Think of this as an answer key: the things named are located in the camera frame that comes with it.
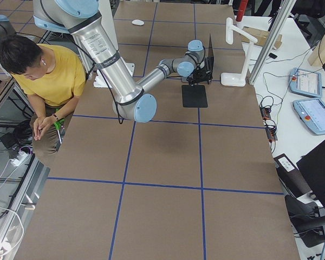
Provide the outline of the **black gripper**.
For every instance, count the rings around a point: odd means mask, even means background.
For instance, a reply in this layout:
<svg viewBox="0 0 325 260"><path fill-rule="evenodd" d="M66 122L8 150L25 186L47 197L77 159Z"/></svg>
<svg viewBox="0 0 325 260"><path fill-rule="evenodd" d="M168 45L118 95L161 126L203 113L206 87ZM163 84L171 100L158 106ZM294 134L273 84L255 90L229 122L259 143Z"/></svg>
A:
<svg viewBox="0 0 325 260"><path fill-rule="evenodd" d="M194 86L201 82L206 82L209 85L212 81L212 71L207 69L196 69L186 78L186 81L190 86Z"/></svg>

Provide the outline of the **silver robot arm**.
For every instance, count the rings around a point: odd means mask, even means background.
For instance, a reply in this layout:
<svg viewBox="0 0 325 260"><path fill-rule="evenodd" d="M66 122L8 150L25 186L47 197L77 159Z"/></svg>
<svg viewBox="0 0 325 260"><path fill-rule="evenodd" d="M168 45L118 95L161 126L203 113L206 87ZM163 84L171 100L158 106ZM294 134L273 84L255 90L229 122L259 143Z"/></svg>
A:
<svg viewBox="0 0 325 260"><path fill-rule="evenodd" d="M211 81L210 66L200 40L189 42L183 57L162 60L147 76L135 82L101 24L98 1L34 1L33 8L39 28L69 33L81 41L89 58L116 93L114 111L125 119L150 121L155 116L157 101L148 91L172 73L186 78L190 85Z"/></svg>

